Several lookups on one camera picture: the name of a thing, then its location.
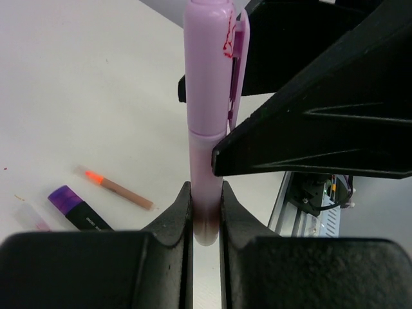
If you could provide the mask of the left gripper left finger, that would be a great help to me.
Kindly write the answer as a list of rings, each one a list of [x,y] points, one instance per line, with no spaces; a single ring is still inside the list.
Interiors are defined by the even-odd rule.
[[[141,230],[26,232],[1,244],[2,308],[192,308],[191,186]]]

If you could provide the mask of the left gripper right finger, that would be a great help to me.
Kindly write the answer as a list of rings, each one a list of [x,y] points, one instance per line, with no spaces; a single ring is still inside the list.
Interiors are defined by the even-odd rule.
[[[373,238],[285,238],[223,184],[220,219],[224,308],[410,308],[411,260]]]

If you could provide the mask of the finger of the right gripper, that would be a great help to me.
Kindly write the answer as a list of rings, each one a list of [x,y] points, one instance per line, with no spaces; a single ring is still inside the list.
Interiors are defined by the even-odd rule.
[[[411,176],[411,2],[251,1],[245,96],[270,98],[213,151],[217,176]]]

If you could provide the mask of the pink highlighter pen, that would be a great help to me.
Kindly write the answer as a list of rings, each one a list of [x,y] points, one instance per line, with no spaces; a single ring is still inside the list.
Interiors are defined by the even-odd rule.
[[[189,164],[196,241],[212,245],[220,228],[220,201],[223,179],[212,171],[212,150],[220,136],[201,136],[189,131]]]

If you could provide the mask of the orange highlighter pen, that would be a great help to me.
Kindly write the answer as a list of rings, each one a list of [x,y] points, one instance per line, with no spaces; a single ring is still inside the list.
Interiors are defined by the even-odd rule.
[[[104,188],[107,191],[111,191],[117,196],[120,196],[121,198],[130,201],[131,203],[134,203],[135,205],[150,211],[154,203],[143,196],[134,193],[130,191],[129,189],[126,189],[125,187],[109,180],[105,176],[102,176],[99,173],[96,173],[95,171],[92,171],[88,168],[85,168],[83,166],[78,166],[75,168],[75,174],[83,177],[84,179],[87,179],[89,182],[94,183],[95,185],[98,185],[102,188]]]

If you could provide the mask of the black purple-tipped marker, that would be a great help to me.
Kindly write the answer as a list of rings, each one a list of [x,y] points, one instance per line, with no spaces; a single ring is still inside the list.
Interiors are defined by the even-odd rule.
[[[85,201],[73,208],[65,218],[80,231],[113,231],[108,223]]]

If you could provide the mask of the light purple pen cap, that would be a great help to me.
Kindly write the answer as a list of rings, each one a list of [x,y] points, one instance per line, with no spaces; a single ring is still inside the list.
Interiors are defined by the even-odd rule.
[[[183,18],[187,123],[192,134],[221,138],[236,126],[250,23],[232,1],[189,1]]]

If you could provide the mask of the dark purple pen cap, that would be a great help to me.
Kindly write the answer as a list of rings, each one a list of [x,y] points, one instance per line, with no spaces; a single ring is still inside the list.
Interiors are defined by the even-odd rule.
[[[49,196],[48,200],[63,214],[67,215],[73,208],[84,200],[81,199],[72,189],[67,185],[63,185],[54,190]]]

